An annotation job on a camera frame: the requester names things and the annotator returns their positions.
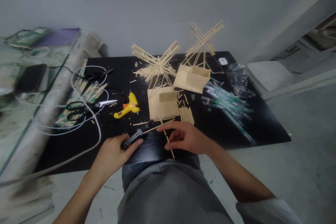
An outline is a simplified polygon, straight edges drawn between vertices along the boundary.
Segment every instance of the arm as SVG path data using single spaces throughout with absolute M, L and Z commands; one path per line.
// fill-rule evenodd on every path
M 143 142 L 143 139 L 139 139 L 123 151 L 120 145 L 127 138 L 129 135 L 124 134 L 105 140 L 91 169 L 85 174 L 77 191 L 56 218 L 54 224 L 84 224 L 96 194 L 109 177 L 126 163 Z
M 239 202 L 256 202 L 275 197 L 256 177 L 234 160 L 220 145 L 208 138 L 189 122 L 169 122 L 157 131 L 175 129 L 165 149 L 184 149 L 206 154 L 214 162 Z

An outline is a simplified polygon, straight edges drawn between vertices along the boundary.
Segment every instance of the purple book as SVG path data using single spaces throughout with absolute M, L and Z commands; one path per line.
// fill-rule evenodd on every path
M 52 29 L 45 37 L 33 43 L 31 48 L 70 46 L 79 36 L 80 28 Z

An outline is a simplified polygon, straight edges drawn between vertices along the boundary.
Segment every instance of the left hand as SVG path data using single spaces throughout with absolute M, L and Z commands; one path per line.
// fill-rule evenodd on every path
M 123 141 L 129 138 L 129 134 L 123 134 L 107 138 L 101 146 L 96 159 L 87 175 L 94 178 L 101 186 L 119 170 L 130 158 L 133 152 L 142 144 L 143 139 L 135 141 L 127 150 L 121 149 Z

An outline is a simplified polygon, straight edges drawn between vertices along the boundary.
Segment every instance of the green book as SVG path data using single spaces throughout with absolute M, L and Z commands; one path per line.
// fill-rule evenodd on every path
M 30 46 L 37 40 L 46 36 L 51 30 L 46 27 L 37 27 L 32 31 L 28 31 L 24 35 L 19 38 L 12 37 L 7 42 L 9 45 L 18 48 L 28 48 L 31 49 Z

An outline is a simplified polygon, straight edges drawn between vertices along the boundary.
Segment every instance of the white sleeve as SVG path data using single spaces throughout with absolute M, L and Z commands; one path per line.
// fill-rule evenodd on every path
M 272 198 L 252 203 L 237 203 L 236 208 L 245 224 L 302 224 L 289 205 Z

